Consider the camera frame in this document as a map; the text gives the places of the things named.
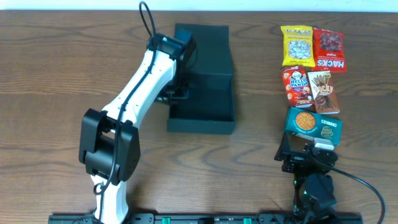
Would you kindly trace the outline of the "dark green box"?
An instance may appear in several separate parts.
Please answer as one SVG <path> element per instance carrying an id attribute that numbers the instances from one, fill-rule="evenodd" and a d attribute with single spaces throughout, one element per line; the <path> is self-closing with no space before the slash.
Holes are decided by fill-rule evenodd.
<path id="1" fill-rule="evenodd" d="M 236 113 L 229 27 L 176 24 L 175 32 L 180 30 L 191 32 L 197 46 L 180 71 L 188 82 L 188 98 L 170 105 L 167 131 L 232 134 Z"/>

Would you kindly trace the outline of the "teal Chunkies cookie box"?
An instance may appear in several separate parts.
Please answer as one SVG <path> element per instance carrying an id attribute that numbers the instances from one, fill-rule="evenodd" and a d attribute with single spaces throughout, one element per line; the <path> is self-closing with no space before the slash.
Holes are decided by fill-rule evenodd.
<path id="1" fill-rule="evenodd" d="M 285 120 L 284 132 L 308 140 L 327 139 L 334 146 L 338 146 L 342 129 L 343 122 L 341 120 L 290 107 Z"/>

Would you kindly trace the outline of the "red Hello Panda box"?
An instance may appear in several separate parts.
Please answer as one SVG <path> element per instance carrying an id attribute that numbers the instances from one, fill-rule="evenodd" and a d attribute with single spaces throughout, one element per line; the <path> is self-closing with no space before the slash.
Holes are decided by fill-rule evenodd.
<path id="1" fill-rule="evenodd" d="M 296 108 L 311 107 L 314 100 L 305 68 L 301 65 L 289 66 L 283 68 L 281 74 L 289 105 Z"/>

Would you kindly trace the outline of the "brown Pocky box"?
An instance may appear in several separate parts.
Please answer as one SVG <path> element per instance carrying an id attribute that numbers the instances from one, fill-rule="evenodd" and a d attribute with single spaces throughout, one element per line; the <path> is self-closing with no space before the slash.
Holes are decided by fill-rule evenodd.
<path id="1" fill-rule="evenodd" d="M 316 113 L 339 113 L 340 107 L 330 71 L 308 72 L 307 75 Z"/>

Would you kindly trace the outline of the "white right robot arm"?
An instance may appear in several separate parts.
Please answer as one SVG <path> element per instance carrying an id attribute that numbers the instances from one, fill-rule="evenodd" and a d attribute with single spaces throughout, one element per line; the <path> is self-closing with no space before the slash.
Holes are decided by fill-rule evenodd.
<path id="1" fill-rule="evenodd" d="M 282 172 L 294 175 L 293 214 L 303 223 L 326 223 L 333 218 L 336 198 L 328 173 L 338 160 L 334 148 L 328 139 L 282 135 L 274 159 L 282 162 Z"/>

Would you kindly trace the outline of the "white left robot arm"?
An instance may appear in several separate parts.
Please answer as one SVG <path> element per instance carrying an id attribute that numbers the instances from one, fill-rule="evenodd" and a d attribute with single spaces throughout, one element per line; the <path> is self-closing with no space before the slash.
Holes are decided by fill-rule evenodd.
<path id="1" fill-rule="evenodd" d="M 188 82 L 178 73 L 195 47 L 187 30 L 173 37 L 154 34 L 140 67 L 120 94 L 101 111 L 89 109 L 84 114 L 78 159 L 95 185 L 93 223 L 126 221 L 126 182 L 141 156 L 139 127 L 154 102 L 188 98 Z"/>

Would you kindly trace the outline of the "yellow snack bag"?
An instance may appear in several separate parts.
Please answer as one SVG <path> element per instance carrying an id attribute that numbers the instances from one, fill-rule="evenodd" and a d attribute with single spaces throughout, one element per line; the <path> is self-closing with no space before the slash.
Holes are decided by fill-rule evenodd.
<path id="1" fill-rule="evenodd" d="M 283 34 L 283 66 L 315 67 L 313 28 L 310 26 L 281 26 Z"/>

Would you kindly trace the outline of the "red Hacks candy bag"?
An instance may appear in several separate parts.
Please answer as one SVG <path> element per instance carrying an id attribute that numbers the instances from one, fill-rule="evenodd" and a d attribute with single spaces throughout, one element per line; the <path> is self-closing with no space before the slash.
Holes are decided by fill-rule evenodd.
<path id="1" fill-rule="evenodd" d="M 313 29 L 315 67 L 312 68 L 312 71 L 347 71 L 343 39 L 343 33 Z"/>

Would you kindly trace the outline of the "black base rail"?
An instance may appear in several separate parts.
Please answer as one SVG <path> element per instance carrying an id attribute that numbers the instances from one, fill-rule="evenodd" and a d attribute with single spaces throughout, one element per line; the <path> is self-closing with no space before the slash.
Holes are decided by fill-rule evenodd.
<path id="1" fill-rule="evenodd" d="M 90 215 L 51 215 L 49 224 L 90 224 L 96 223 Z M 260 213 L 258 215 L 154 215 L 135 213 L 123 221 L 129 224 L 285 224 L 302 223 L 288 214 Z"/>

